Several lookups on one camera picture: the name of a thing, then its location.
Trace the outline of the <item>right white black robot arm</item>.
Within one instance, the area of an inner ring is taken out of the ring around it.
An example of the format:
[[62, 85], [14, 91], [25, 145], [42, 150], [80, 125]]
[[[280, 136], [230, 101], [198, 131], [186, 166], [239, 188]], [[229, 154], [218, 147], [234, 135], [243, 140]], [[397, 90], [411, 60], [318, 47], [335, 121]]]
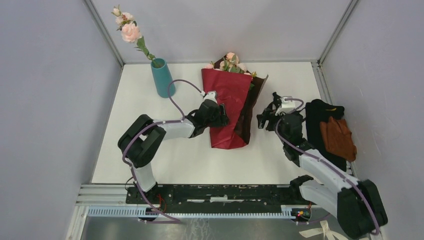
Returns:
[[379, 235], [388, 216], [377, 186], [341, 171], [322, 156], [303, 137], [300, 107], [285, 111], [294, 98], [276, 92], [272, 96], [272, 102], [257, 115], [258, 128], [274, 131], [287, 159], [309, 173], [290, 182], [289, 199], [295, 204], [306, 200], [317, 204], [337, 219], [350, 238]]

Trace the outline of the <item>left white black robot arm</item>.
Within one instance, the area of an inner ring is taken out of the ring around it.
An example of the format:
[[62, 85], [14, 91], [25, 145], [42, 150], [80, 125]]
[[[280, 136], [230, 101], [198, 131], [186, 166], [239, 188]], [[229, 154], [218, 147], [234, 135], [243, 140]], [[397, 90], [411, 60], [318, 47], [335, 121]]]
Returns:
[[206, 128], [220, 128], [228, 124], [225, 105], [211, 99], [205, 99], [198, 109], [192, 110], [183, 120], [154, 121], [147, 114], [140, 115], [117, 143], [122, 159], [130, 166], [136, 181], [139, 199], [151, 204], [157, 198], [154, 188], [157, 181], [151, 161], [163, 141], [195, 138], [203, 134]]

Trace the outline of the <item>red paper bouquet wrapper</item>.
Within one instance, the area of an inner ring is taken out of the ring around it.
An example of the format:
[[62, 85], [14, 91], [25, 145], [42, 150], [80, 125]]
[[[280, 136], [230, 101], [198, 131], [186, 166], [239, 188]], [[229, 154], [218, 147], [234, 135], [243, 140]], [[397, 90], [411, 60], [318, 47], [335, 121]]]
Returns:
[[217, 60], [213, 69], [202, 69], [201, 77], [203, 90], [217, 93], [217, 102], [224, 105], [228, 117], [228, 125], [210, 128], [211, 147], [231, 150], [250, 143], [253, 108], [268, 77], [260, 78], [248, 70], [220, 70], [225, 67], [225, 60]]

